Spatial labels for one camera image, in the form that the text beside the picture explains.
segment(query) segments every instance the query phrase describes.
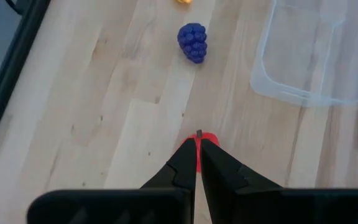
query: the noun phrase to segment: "wood grain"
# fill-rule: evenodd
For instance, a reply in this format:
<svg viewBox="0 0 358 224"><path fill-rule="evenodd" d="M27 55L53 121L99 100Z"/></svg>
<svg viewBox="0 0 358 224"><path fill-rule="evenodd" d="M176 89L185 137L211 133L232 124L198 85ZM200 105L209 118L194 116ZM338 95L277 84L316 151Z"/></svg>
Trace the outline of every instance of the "wood grain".
<svg viewBox="0 0 358 224"><path fill-rule="evenodd" d="M358 187L358 105L300 108L249 85L270 6L52 1L0 124L0 223L25 223L50 190L138 188L197 129L280 185ZM202 65L177 47L188 22L208 30ZM210 223L200 176L196 191Z"/></svg>

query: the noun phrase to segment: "blue grape bunch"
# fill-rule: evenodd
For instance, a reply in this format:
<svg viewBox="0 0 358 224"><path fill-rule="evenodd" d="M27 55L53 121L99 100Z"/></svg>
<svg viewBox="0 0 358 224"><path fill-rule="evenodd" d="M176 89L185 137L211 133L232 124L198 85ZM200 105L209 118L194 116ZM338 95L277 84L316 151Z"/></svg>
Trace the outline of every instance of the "blue grape bunch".
<svg viewBox="0 0 358 224"><path fill-rule="evenodd" d="M199 23L189 23L180 28L179 46L186 57L194 63L203 63L206 55L205 27Z"/></svg>

